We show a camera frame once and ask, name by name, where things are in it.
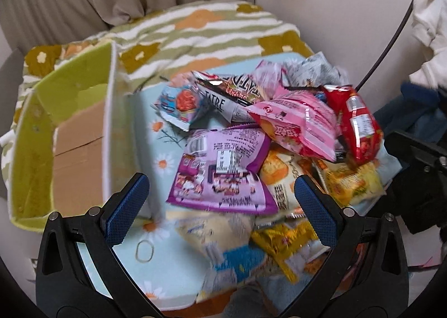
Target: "striped blanket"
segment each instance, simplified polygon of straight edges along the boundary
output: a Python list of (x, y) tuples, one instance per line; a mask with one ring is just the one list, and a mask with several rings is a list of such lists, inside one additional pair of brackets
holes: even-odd
[[(79, 42), (31, 49), (25, 56), (11, 129), (16, 129), (23, 102), (36, 83), (79, 54), (110, 41), (118, 45), (132, 91), (189, 70), (290, 51), (312, 55), (295, 25), (278, 20), (260, 6), (240, 0), (175, 6)], [(13, 141), (4, 147), (1, 160), (7, 187), (12, 148)]]

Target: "blue cloth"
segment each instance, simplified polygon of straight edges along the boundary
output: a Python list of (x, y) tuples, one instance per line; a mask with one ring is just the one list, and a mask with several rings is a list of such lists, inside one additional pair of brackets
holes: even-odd
[(438, 143), (447, 130), (447, 117), (439, 109), (399, 96), (374, 113), (385, 136), (406, 131), (425, 142)]

